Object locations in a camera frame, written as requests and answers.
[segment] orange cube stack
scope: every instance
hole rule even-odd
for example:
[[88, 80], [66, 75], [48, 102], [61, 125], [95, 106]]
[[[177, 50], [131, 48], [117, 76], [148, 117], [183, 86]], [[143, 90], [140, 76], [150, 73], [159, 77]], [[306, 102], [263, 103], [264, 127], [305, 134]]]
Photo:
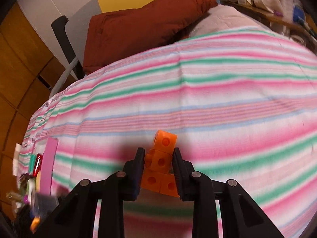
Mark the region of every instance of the orange cube stack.
[[141, 187], [161, 194], [179, 197], [175, 177], [170, 174], [177, 135], [157, 131], [153, 148], [145, 154]]

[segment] metal screw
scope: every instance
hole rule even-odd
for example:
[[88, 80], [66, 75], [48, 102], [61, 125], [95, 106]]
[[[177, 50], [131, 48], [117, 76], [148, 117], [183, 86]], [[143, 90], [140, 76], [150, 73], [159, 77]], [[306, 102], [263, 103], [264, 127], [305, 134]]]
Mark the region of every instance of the metal screw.
[[125, 177], [125, 176], [126, 176], [126, 173], [124, 171], [117, 172], [117, 177], [122, 178], [122, 177]]
[[192, 176], [192, 177], [195, 177], [195, 178], [198, 178], [198, 177], [201, 176], [201, 173], [200, 173], [200, 172], [197, 172], [197, 171], [194, 171], [194, 172], [191, 173], [191, 176]]
[[228, 184], [229, 184], [230, 186], [234, 187], [234, 186], [237, 185], [237, 181], [236, 181], [236, 180], [233, 180], [233, 179], [230, 179], [230, 180], [228, 181]]
[[88, 179], [84, 179], [80, 181], [80, 185], [81, 186], [87, 186], [89, 184], [89, 180]]

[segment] red pen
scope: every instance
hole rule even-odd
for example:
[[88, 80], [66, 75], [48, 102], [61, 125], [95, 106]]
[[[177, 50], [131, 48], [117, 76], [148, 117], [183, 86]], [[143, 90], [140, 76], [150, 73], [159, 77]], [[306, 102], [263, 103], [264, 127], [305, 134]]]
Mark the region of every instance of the red pen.
[[43, 156], [41, 154], [36, 155], [34, 169], [33, 169], [33, 177], [36, 177], [37, 173], [41, 170], [42, 158]]

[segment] red-brown pillow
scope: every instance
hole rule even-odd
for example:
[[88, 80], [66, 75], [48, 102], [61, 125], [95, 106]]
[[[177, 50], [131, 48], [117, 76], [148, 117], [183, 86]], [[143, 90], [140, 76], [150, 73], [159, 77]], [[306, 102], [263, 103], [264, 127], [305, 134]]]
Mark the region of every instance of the red-brown pillow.
[[215, 6], [216, 0], [154, 0], [140, 9], [92, 17], [84, 72], [90, 74], [120, 59], [181, 39], [180, 30]]

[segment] striped bedsheet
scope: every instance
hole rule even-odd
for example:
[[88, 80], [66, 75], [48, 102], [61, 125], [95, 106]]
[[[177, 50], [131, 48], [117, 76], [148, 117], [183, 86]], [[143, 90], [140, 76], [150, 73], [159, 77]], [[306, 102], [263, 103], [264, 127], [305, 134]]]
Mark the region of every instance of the striped bedsheet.
[[[245, 27], [185, 39], [48, 100], [30, 120], [19, 173], [37, 139], [56, 137], [51, 191], [70, 191], [122, 169], [162, 129], [178, 135], [196, 170], [236, 179], [286, 238], [298, 237], [317, 210], [316, 88], [316, 56], [276, 33]], [[126, 237], [190, 237], [192, 208], [141, 190], [124, 204]]]

